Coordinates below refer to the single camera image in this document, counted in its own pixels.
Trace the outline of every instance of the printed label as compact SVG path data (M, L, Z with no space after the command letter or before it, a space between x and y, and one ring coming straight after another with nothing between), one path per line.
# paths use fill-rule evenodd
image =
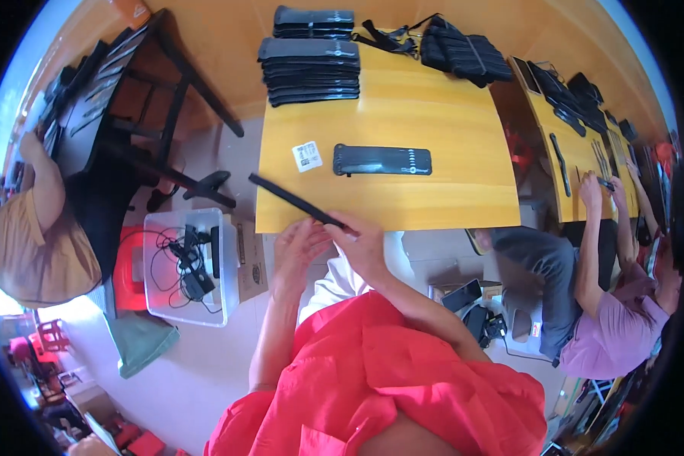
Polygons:
M296 160L297 167L301 173L321 166L321 157L319 156L319 150L317 149L317 143L315 141L292 147L292 152L294 153L294 159Z

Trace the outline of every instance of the orange wall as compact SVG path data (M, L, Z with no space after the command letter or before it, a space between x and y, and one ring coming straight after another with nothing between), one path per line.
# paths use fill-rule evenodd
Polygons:
M263 115L265 89L256 50L271 35L279 0L148 0L169 8L196 68L241 118ZM626 38L596 0L287 0L300 8L349 8L356 22L379 28L413 24L432 13L464 33L486 35L504 56L551 61L569 79L584 74L598 87L605 109L628 117L640 138L656 141L667 129L656 95ZM125 24L107 0L84 0L59 32L31 87L44 87L64 65L111 41ZM195 115L197 127L215 121Z

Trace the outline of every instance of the purple shirt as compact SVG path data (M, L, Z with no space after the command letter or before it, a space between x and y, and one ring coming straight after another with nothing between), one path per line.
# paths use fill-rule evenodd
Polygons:
M656 282L634 263L624 274L624 286L603 293L597 318L583 314L573 338L562 348L560 367L567 375L606 380L628 374L646 360L669 315L647 295ZM623 303L643 297L643 308L654 319L653 327Z

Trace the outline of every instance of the yellow table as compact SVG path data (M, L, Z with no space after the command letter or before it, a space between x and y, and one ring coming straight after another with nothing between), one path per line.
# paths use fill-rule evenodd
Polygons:
M359 44L359 100L266 106L259 175L328 211L387 231L519 225L502 125L488 89L450 79L405 55ZM316 141L323 165L300 173L292 147ZM428 149L430 176L332 171L335 144ZM263 188L256 231L276 233L304 214Z
M586 135L581 137L575 130L567 123L560 120L555 114L552 105L550 105L543 95L536 93L528 88L527 82L521 72L521 69L516 65L515 60L509 58L510 67L512 67L516 80L519 82L519 89L526 95L529 107L535 117L535 122L540 130L542 136L541 141L544 143L547 151L548 161L550 163L550 171L555 189L555 196L557 200L557 218L560 223L581 221L586 219L586 211L583 202L580 199L580 181L581 177L587 171L595 171L596 174L605 180L609 180L613 176L613 169L611 168L612 160L609 155L612 155L610 141L611 131L606 139L609 140L608 147L604 143L604 138L595 130L585 127ZM565 191L565 179L560 171L560 165L555 152L554 145L551 141L551 133L556 137L562 157L565 159L565 168L567 180L570 183L570 196L567 196ZM623 148L626 147L626 142L623 139ZM602 151L605 157L603 167L599 164L599 158L596 150ZM629 216L638 216L638 202L635 194L635 187L631 180L628 170L626 169L625 159L616 156L616 163L618 165L618 172L621 180L623 180L624 188L626 190L626 198L629 204ZM607 192L603 191L603 211L602 218L614 218L617 214L616 208L612 203L611 198Z

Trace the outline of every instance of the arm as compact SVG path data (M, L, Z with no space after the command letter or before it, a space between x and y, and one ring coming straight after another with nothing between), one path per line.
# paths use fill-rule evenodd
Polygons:
M249 390L275 390L282 371L292 361L299 301L306 288L311 261L329 248L321 225L306 219L289 226L274 243L271 299L249 369Z
M66 197L63 178L58 171L58 165L48 156L35 133L26 133L23 136L20 141L20 155L35 173L33 203L41 233L45 233L63 212Z
M583 178L580 197L586 208L585 231L580 245L580 259L575 273L575 300L583 312L597 318L603 290L598 285L598 233L602 214L602 193L595 173Z
M403 284L388 271L383 256L382 228L349 214L331 212L330 215L356 233L353 241L335 225L325 225L325 230L345 252L352 268L390 301L411 326L447 342L462 360L491 362L453 312Z
M628 203L626 202L626 190L623 188L621 180L615 176L611 177L613 200L618 207L618 242L616 252L618 254L618 264L621 271L628 272L631 265L636 261L636 239L631 232L631 220L628 218Z
M384 272L368 284L390 301L411 326L447 342L462 360L492 362L456 314L408 287L387 269Z
M628 172L631 175L633 185L636 188L638 205L641 208L641 214L643 214L643 218L646 219L648 233L651 234L651 238L654 239L659 229L657 218L654 216L654 208L651 207L651 202L648 200L646 190L644 190L643 184L641 184L641 179L638 178L638 169L636 168L636 165L631 161L630 158L626 158L626 167L628 168Z

